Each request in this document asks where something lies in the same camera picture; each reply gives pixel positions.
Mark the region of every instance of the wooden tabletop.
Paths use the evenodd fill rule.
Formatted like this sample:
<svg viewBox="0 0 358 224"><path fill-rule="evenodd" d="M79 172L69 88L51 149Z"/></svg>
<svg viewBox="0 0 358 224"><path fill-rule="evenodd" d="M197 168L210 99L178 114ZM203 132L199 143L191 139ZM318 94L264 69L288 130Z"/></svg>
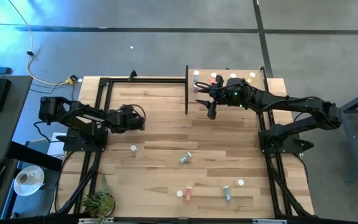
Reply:
<svg viewBox="0 0 358 224"><path fill-rule="evenodd" d="M114 84L110 108L122 104L141 105L147 113L147 121L144 131L110 134L102 153L99 174L106 175L117 203L111 216L273 218L255 112L218 106L216 120L208 119L206 108L195 100L211 98L193 91L194 71L189 70L187 115L182 83ZM209 83L212 72L222 75L226 81L234 73L237 77L251 78L253 86L264 89L259 70L197 71L201 82ZM255 77L250 77L250 72L254 72ZM94 106L99 78L84 77L79 97L82 103ZM287 93L281 78L268 79L268 85L273 94ZM274 116L276 123L292 122L290 112L274 111ZM131 145L137 146L138 153L130 150ZM179 158L187 152L193 156L191 162L179 163ZM58 190L59 206L78 185L83 157L84 152L76 152L65 164ZM291 154L283 154L283 164L289 189L306 211L313 213L303 164ZM239 179L244 180L242 187L236 186ZM96 189L100 186L99 175ZM230 202L225 200L224 186L229 186ZM177 191L185 192L186 187L192 187L189 202L177 197ZM280 190L278 195L284 211Z"/></svg>

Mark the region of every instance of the yellow cable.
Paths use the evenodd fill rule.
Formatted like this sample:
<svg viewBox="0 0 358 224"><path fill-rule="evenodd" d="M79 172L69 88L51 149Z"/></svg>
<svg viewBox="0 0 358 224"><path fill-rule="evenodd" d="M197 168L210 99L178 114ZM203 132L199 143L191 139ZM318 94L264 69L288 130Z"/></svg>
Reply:
<svg viewBox="0 0 358 224"><path fill-rule="evenodd" d="M28 30L29 30L29 32L30 32L30 35L31 35L31 48L30 48L30 52L32 52L32 49L33 49L33 46L34 46L34 38L33 38L33 36L32 36L32 32L31 32L30 26L28 25L27 21L24 19L24 17L22 16L22 14L19 12L19 10L17 10L16 6L13 5L13 3L11 2L11 0L8 0L8 1L11 3L11 5L13 6L13 8L14 8L14 9L16 10L16 12L20 15L20 17L23 19L25 25L27 26L27 28L28 28ZM26 65L27 73L28 73L33 79L37 80L38 82L42 82L42 83L44 83L44 84L46 84L46 85L53 85L53 86L55 86L55 85L65 85L65 84L66 84L67 80L66 80L66 82L64 82L64 83L50 83L50 82L45 82L45 81L43 81L43 80L41 80L41 79L35 77L35 76L30 72L30 68L29 68L29 67L30 67L30 64L29 64L29 63L30 63L30 55L27 57L27 65Z"/></svg>

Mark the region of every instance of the potted plant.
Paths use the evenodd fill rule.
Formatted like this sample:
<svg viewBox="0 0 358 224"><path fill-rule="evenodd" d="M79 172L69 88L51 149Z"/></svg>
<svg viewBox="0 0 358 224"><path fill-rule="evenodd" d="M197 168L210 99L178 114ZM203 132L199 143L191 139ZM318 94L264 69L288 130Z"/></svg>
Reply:
<svg viewBox="0 0 358 224"><path fill-rule="evenodd" d="M102 189L87 195L81 204L85 206L85 212L89 212L92 217L98 218L97 223L106 223L106 217L114 211L116 201L110 194L110 186L105 175L102 175Z"/></svg>

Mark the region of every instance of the wooden board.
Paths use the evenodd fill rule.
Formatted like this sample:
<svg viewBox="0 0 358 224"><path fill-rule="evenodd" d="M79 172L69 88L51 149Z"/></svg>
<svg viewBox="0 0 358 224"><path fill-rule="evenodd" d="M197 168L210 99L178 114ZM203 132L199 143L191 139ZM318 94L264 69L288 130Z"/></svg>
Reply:
<svg viewBox="0 0 358 224"><path fill-rule="evenodd" d="M249 73L254 72L252 84L264 89L258 70L198 71L202 82L209 82L211 72L225 80L231 73L249 78ZM109 135L99 174L106 175L117 202L112 216L272 218L272 199L265 159L259 150L255 113L220 106L216 120L209 120L206 109L195 103L195 99L210 98L193 92L193 72L189 72L188 115L184 111L184 84L114 84L110 108L141 105L147 121L144 131ZM99 78L84 77L79 97L82 103L94 106ZM268 84L272 93L286 94L282 79L269 79ZM274 111L274 115L277 123L292 121L290 112ZM139 149L137 154L129 149L133 144ZM193 158L187 165L180 164L178 160L186 152L191 152ZM76 152L65 164L58 190L59 206L78 185L83 156L83 152ZM283 155L283 163L289 188L304 208L313 213L302 163L293 155ZM244 186L236 187L238 179L244 180ZM227 185L232 195L230 202L223 195ZM177 197L177 190L184 192L186 187L193 188L190 202ZM278 194L284 211L281 191Z"/></svg>

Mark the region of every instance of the white cap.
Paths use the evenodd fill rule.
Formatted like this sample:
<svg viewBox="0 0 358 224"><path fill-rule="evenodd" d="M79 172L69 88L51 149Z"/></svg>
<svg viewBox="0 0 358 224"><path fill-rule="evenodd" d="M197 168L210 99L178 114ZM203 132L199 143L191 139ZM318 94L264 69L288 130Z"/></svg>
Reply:
<svg viewBox="0 0 358 224"><path fill-rule="evenodd" d="M238 183L240 186L243 186L243 185L244 185L244 180L243 180L243 179L239 179L239 180L237 180L237 183Z"/></svg>
<svg viewBox="0 0 358 224"><path fill-rule="evenodd" d="M178 197L182 197L182 196L183 196L183 192L182 192L181 190L178 190L177 196L178 196Z"/></svg>
<svg viewBox="0 0 358 224"><path fill-rule="evenodd" d="M135 145L131 145L131 151L132 151L132 152L136 152L136 151L137 151L137 149L136 149L136 146L135 146Z"/></svg>

